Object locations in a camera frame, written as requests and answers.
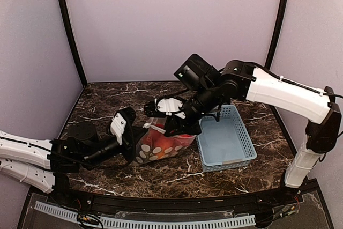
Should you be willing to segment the clear dotted zip bag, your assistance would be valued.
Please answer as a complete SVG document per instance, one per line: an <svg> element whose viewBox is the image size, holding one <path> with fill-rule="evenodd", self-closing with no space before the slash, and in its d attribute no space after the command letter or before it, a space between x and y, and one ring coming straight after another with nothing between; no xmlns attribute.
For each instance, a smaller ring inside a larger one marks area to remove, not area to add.
<svg viewBox="0 0 343 229"><path fill-rule="evenodd" d="M140 166L156 160L171 158L187 149L196 135L181 134L167 137L163 133L166 118L150 118L143 126L148 131L136 145L132 166Z"/></svg>

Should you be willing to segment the red lychee bunch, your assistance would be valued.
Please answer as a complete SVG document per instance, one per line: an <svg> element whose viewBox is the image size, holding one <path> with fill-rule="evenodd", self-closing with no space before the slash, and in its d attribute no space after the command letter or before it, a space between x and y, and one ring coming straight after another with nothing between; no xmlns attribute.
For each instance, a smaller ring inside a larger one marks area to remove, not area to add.
<svg viewBox="0 0 343 229"><path fill-rule="evenodd" d="M146 161L155 161L173 157L181 149L183 149L183 146L176 139L166 137L158 130L149 128L142 138L139 155Z"/></svg>

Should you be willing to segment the light blue plastic basket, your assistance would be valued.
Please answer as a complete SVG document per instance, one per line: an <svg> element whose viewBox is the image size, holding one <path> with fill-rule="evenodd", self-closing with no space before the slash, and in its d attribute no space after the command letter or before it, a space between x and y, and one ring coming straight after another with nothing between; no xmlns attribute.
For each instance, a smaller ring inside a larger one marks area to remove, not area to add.
<svg viewBox="0 0 343 229"><path fill-rule="evenodd" d="M257 158L257 152L234 105L223 105L219 120L216 112L199 120L202 133L197 145L203 172L245 167Z"/></svg>

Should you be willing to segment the red orange toy pepper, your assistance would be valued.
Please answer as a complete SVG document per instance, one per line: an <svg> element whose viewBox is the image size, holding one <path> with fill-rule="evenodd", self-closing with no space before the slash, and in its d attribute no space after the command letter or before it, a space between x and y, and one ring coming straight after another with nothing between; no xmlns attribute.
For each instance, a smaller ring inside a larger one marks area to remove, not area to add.
<svg viewBox="0 0 343 229"><path fill-rule="evenodd" d="M181 135L175 135L175 138L180 138L180 139L191 139L191 138L193 138L193 135L181 134Z"/></svg>

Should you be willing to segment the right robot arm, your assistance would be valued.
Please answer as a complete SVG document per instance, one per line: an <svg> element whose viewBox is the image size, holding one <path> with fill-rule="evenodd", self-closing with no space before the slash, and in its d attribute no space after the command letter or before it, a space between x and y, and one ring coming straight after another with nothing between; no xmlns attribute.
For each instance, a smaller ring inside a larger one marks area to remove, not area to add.
<svg viewBox="0 0 343 229"><path fill-rule="evenodd" d="M341 111L336 94L330 87L313 88L254 63L233 60L217 70L198 57L191 57L175 72L175 76L194 95L186 101L176 95L156 101L156 110L169 116L166 135L198 134L196 122L223 102L235 99L268 104L308 119L305 139L280 188L273 199L285 204L294 196L308 173L330 152L340 137Z"/></svg>

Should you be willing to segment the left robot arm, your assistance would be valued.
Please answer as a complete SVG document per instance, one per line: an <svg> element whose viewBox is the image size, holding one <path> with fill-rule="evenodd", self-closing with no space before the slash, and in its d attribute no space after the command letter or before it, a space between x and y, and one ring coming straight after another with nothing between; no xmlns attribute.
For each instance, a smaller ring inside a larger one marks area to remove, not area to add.
<svg viewBox="0 0 343 229"><path fill-rule="evenodd" d="M55 191L62 204L72 205L75 192L57 183L62 174L77 173L81 167L122 169L134 161L137 144L146 133L147 129L122 122L110 124L99 138L90 121L71 126L66 139L29 139L1 131L1 170L44 193Z"/></svg>

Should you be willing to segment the black front table rail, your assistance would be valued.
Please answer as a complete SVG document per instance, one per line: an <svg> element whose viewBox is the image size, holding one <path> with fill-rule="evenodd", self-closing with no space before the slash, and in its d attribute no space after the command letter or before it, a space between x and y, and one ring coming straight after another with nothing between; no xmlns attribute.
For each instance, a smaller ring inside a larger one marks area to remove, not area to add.
<svg viewBox="0 0 343 229"><path fill-rule="evenodd" d="M199 213L230 211L254 213L269 211L273 207L295 202L295 196L303 187L280 187L248 194L226 195L204 198L141 198L105 194L92 194L72 190L48 195L49 201L56 201L68 208L90 213L115 214L119 211L141 213Z"/></svg>

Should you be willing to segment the left black frame post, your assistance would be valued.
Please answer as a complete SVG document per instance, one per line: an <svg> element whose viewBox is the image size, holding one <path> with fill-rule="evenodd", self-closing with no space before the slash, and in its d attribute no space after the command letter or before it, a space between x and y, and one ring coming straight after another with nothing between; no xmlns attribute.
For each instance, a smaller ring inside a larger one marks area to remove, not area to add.
<svg viewBox="0 0 343 229"><path fill-rule="evenodd" d="M63 21L66 37L68 40L69 48L72 54L73 62L76 67L77 74L82 84L82 87L84 88L88 85L88 81L86 79L85 71L83 69L80 55L78 53L76 41L74 38L74 33L73 33L72 25L71 25L71 20L69 17L67 2L66 0L58 0L58 3L59 3L59 9L61 12L62 21Z"/></svg>

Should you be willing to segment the black frame post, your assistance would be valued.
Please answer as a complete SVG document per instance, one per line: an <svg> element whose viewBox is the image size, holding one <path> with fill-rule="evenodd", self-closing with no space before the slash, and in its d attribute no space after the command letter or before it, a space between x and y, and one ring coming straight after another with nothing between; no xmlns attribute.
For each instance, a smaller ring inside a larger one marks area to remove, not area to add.
<svg viewBox="0 0 343 229"><path fill-rule="evenodd" d="M78 53L76 41L74 38L74 33L73 33L72 25L71 25L71 20L69 17L67 2L66 0L58 0L58 3L59 3L59 9L61 12L62 21L63 21L66 37L68 40L69 48L72 54L73 62L76 67L77 74L82 84L82 87L84 88L88 85L88 81L86 79L85 71L83 69L80 55Z"/></svg>
<svg viewBox="0 0 343 229"><path fill-rule="evenodd" d="M279 5L278 5L278 12L277 16L275 18L275 24L274 24L274 29L273 29L273 34L271 37L271 42L269 46L269 50L266 56L265 64L264 67L267 69L270 69L275 57L275 52L277 49L277 45L279 42L279 37L285 17L285 12L286 12L286 6L287 6L287 1L288 0L279 0Z"/></svg>

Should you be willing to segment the right black frame post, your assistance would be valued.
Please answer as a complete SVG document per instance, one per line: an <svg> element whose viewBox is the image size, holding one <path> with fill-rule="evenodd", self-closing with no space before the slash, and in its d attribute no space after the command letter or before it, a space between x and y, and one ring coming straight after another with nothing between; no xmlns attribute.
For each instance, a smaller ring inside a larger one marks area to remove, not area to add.
<svg viewBox="0 0 343 229"><path fill-rule="evenodd" d="M271 37L271 42L269 46L269 50L266 56L265 64L264 67L267 69L270 69L275 57L275 52L277 49L277 45L279 42L279 37L285 17L285 12L286 12L286 6L287 6L287 1L288 0L279 0L279 5L278 5L278 12L277 16L275 18L275 24L274 24L274 29L273 29L273 34Z"/></svg>

